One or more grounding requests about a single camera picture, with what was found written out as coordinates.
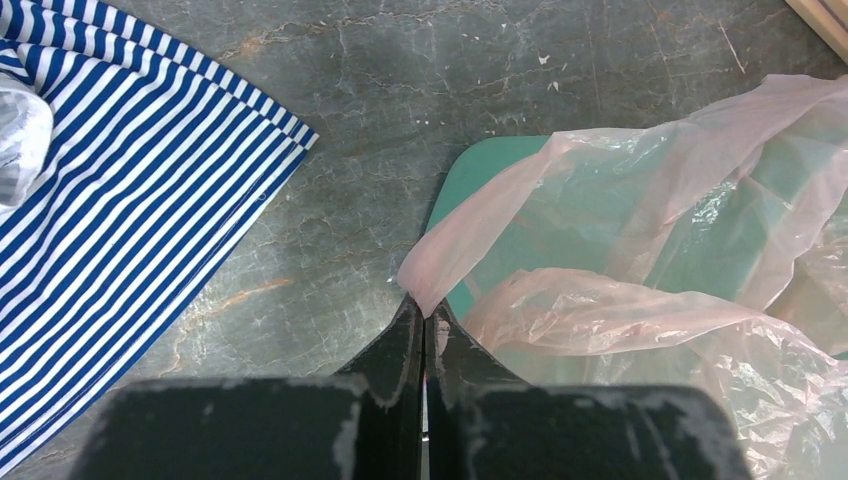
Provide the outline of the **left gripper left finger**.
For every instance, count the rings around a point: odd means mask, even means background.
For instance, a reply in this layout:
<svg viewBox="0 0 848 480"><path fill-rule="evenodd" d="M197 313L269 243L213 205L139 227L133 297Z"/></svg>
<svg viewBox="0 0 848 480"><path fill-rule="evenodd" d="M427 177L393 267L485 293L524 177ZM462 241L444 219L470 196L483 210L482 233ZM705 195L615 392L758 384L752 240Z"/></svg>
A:
<svg viewBox="0 0 848 480"><path fill-rule="evenodd" d="M423 318L389 325L327 376L132 383L74 479L406 479L419 474Z"/></svg>

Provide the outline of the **pink translucent trash bag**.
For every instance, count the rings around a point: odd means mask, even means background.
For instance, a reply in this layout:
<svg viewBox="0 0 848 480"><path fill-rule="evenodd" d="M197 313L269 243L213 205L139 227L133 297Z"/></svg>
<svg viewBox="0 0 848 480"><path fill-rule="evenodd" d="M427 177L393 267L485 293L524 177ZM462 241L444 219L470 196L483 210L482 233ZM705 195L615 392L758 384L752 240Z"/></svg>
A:
<svg viewBox="0 0 848 480"><path fill-rule="evenodd" d="M466 187L397 280L529 382L695 386L755 478L843 479L847 81L554 133Z"/></svg>

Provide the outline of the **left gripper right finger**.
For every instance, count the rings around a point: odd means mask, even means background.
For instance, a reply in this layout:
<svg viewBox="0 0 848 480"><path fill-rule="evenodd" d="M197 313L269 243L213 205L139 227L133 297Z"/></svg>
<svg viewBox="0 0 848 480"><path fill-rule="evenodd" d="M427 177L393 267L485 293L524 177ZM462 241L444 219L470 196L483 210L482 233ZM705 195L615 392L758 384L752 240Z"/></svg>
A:
<svg viewBox="0 0 848 480"><path fill-rule="evenodd" d="M425 323L434 479L747 479L727 416L684 386L534 386L441 303Z"/></svg>

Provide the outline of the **green plastic trash bin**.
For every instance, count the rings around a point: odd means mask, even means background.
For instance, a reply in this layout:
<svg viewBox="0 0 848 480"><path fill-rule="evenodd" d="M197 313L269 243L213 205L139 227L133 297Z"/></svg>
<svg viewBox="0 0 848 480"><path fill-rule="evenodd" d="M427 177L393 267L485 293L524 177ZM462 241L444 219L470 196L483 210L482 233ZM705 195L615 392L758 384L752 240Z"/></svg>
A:
<svg viewBox="0 0 848 480"><path fill-rule="evenodd" d="M431 219L540 155L546 172L478 244L449 294L461 310L519 270L589 270L666 292L774 309L824 351L847 350L847 122L693 115L649 129L496 137L460 155Z"/></svg>

